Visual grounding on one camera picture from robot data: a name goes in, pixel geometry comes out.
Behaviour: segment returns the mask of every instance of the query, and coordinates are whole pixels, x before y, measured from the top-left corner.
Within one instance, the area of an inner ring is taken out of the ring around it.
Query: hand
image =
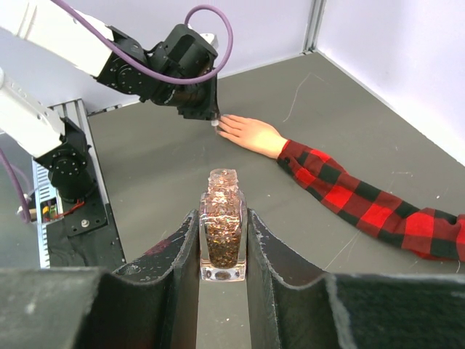
[[[277,159],[287,139],[271,125],[241,116],[222,116],[219,135],[250,151]]]

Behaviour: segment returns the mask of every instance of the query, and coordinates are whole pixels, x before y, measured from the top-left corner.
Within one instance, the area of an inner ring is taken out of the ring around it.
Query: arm
[[[242,122],[244,126],[238,126],[223,119],[220,126],[226,132],[220,134],[276,159],[300,186],[349,224],[423,258],[465,260],[465,214],[456,217],[436,209],[418,209],[354,178],[329,155],[285,140],[270,125]]]

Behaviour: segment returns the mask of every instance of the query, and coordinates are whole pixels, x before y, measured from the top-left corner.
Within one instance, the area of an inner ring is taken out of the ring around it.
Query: white robotic arm
[[[65,11],[67,5],[55,2],[61,1],[0,0],[0,28],[61,56],[111,89],[138,95],[142,102],[175,106],[185,119],[217,119],[216,75],[204,79],[220,68],[213,66],[217,57],[215,35],[198,34],[189,25],[180,24],[165,41],[146,51],[117,29],[80,12],[72,16],[68,12],[73,9]],[[232,46],[230,25],[219,10],[210,10],[222,16],[230,34],[227,54],[220,64],[224,65]],[[82,25],[83,19],[92,25],[93,32]],[[76,200],[89,192],[92,176],[86,169],[89,161],[84,133],[34,100],[1,67],[0,129],[50,170],[50,180],[63,198]]]

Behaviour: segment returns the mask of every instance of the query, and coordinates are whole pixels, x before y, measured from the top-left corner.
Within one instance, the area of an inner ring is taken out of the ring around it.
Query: plaid sleeve
[[[322,205],[364,233],[429,259],[465,260],[465,214],[418,209],[289,140],[278,164]]]

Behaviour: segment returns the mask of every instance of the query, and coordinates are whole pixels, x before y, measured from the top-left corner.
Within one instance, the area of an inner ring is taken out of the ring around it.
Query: metal corner post
[[[305,33],[303,53],[314,52],[317,49],[318,32],[320,31],[326,0],[313,0]]]

